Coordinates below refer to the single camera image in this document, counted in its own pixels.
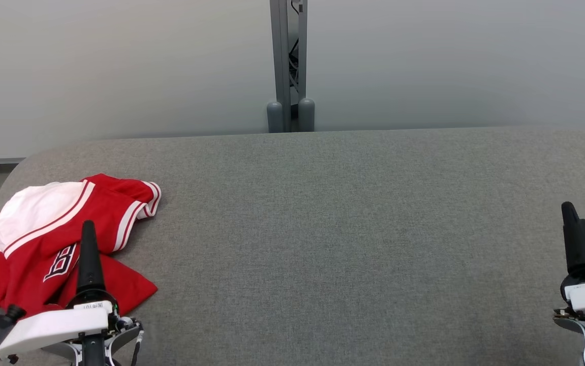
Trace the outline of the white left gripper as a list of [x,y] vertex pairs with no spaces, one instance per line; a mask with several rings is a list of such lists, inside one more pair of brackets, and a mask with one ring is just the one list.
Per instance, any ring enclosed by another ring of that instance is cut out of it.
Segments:
[[42,349],[73,365],[118,365],[116,352],[135,342],[131,364],[136,365],[144,327],[136,318],[121,317],[116,299],[106,291],[92,220],[82,225],[76,291],[66,310],[18,321],[0,343],[0,357]]

